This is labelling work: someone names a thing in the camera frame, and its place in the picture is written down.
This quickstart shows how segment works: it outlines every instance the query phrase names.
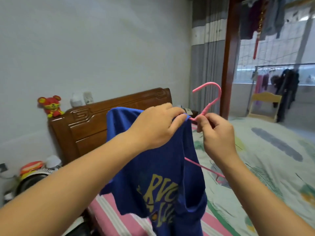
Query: wooden door frame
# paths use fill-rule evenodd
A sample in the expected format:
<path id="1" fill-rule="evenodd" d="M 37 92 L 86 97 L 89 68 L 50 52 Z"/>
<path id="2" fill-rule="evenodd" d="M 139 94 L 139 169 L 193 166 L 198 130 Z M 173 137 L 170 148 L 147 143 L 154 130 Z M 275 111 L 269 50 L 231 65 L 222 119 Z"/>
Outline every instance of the wooden door frame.
<path id="1" fill-rule="evenodd" d="M 220 101 L 220 115 L 227 119 L 230 110 L 230 100 L 234 71 L 236 70 L 238 58 L 239 24 L 241 3 L 245 0 L 230 0 L 226 24 L 226 39 L 222 72 L 222 96 Z"/>

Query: pink clothes hanger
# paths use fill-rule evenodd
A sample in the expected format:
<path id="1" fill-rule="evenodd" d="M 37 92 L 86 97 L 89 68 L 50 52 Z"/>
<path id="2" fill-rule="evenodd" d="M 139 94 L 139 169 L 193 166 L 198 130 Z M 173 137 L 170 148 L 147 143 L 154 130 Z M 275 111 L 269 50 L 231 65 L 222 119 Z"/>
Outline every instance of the pink clothes hanger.
<path id="1" fill-rule="evenodd" d="M 195 92 L 199 91 L 200 89 L 202 89 L 202 88 L 204 88 L 204 87 L 206 87 L 206 86 L 208 86 L 208 85 L 215 85 L 215 86 L 217 86 L 217 87 L 218 87 L 218 90 L 219 90 L 219 95 L 218 95 L 218 97 L 217 97 L 215 100 L 213 100 L 211 103 L 209 103 L 209 104 L 204 108 L 204 110 L 201 112 L 201 114 L 199 114 L 198 116 L 200 116 L 200 115 L 206 115 L 206 114 L 208 113 L 208 110 L 210 109 L 210 107 L 211 107 L 213 104 L 215 104 L 215 103 L 221 98 L 221 94 L 222 94 L 221 87 L 220 87 L 220 85 L 218 85 L 218 84 L 215 83 L 215 82 L 208 82 L 208 83 L 205 83 L 205 84 L 203 84 L 202 86 L 199 86 L 199 87 L 195 88 L 192 92 L 195 93 Z M 199 166 L 199 167 L 201 167 L 201 168 L 203 168 L 203 169 L 206 169 L 206 170 L 208 170 L 208 171 L 210 171 L 210 172 L 212 172 L 212 173 L 214 173 L 214 174 L 216 174 L 216 175 L 217 175 L 217 177 L 216 177 L 216 179 L 215 179 L 216 182 L 218 182 L 218 183 L 222 183 L 222 182 L 223 182 L 223 181 L 219 181 L 218 178 L 219 178 L 219 177 L 225 178 L 224 175 L 222 175 L 222 174 L 220 174 L 220 173 L 218 173 L 218 172 L 215 172 L 215 171 L 213 171 L 213 170 L 210 170 L 209 168 L 204 167 L 204 166 L 202 166 L 202 165 L 200 165 L 200 164 L 198 164 L 198 163 L 192 161 L 191 159 L 188 159 L 187 157 L 185 157 L 185 160 L 186 160 L 186 161 L 189 161 L 189 162 L 191 162 L 191 163 L 193 163 L 193 164 L 195 164 L 195 165 L 197 165 L 197 166 Z"/>

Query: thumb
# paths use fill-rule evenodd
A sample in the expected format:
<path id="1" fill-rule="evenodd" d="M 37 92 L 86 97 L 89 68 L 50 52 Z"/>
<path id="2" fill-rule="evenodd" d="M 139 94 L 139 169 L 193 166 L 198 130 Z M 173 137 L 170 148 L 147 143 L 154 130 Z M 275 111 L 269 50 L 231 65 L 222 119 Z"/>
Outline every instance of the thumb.
<path id="1" fill-rule="evenodd" d="M 203 116 L 203 115 L 200 115 L 196 118 L 196 121 L 198 123 L 198 127 L 197 127 L 197 132 L 203 132 L 205 134 L 205 131 L 213 131 L 210 123 L 209 123 L 209 120 Z"/>
<path id="2" fill-rule="evenodd" d="M 177 129 L 185 122 L 187 118 L 186 114 L 178 115 L 174 121 L 172 122 L 171 126 L 168 128 L 171 132 L 171 135 L 173 136 L 174 133 L 177 131 Z"/>

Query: drying rack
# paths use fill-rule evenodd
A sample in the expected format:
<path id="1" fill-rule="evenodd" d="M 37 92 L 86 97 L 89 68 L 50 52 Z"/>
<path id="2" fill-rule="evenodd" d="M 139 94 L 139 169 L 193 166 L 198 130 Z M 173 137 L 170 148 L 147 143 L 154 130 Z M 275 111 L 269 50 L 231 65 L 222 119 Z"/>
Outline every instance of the drying rack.
<path id="1" fill-rule="evenodd" d="M 315 63 L 300 63 L 300 64 L 270 64 L 270 65 L 257 65 L 255 66 L 255 71 L 253 71 L 253 75 L 252 75 L 252 86 L 250 88 L 250 95 L 249 95 L 249 98 L 248 98 L 248 103 L 247 103 L 247 108 L 246 108 L 246 115 L 248 115 L 249 113 L 249 107 L 250 107 L 250 99 L 253 95 L 253 89 L 254 89 L 254 84 L 255 84 L 255 79 L 254 79 L 254 76 L 257 74 L 258 72 L 258 69 L 260 68 L 263 68 L 263 67 L 282 67 L 282 66 L 293 66 L 295 70 L 297 70 L 301 65 L 315 65 Z"/>

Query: forearm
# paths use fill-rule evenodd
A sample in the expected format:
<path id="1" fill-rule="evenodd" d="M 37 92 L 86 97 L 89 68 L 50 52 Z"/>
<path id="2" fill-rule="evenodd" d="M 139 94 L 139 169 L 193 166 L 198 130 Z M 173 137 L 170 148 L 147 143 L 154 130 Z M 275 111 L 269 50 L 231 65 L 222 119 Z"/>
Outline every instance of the forearm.
<path id="1" fill-rule="evenodd" d="M 223 164 L 221 170 L 259 235 L 315 235 L 315 230 L 261 183 L 238 157 Z"/>
<path id="2" fill-rule="evenodd" d="M 1 235 L 61 235 L 105 184 L 143 150 L 126 132 L 66 165 L 0 210 Z"/>

